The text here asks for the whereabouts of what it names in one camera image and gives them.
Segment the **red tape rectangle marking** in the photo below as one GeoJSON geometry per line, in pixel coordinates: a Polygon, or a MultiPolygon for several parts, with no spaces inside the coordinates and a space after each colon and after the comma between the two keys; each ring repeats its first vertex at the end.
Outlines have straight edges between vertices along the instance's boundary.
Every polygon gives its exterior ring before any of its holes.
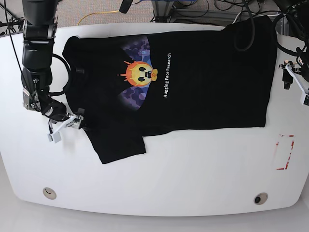
{"type": "Polygon", "coordinates": [[[274,167],[276,170],[286,170],[292,155],[295,136],[280,134],[275,147],[274,167]]]}

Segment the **aluminium frame stand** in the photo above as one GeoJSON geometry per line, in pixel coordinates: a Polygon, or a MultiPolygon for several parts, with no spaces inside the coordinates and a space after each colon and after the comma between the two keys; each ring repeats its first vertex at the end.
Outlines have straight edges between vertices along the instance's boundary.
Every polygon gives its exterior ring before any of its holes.
{"type": "Polygon", "coordinates": [[[175,0],[152,0],[153,19],[151,22],[167,23],[171,19],[171,9],[175,0]]]}

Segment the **black tripod leg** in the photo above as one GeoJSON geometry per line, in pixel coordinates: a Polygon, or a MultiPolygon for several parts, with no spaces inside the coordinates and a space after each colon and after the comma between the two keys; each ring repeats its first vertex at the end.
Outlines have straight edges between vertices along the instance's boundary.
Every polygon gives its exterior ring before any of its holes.
{"type": "Polygon", "coordinates": [[[0,36],[6,36],[10,33],[18,33],[22,30],[24,15],[20,0],[8,0],[7,6],[4,1],[0,1],[0,36]]]}

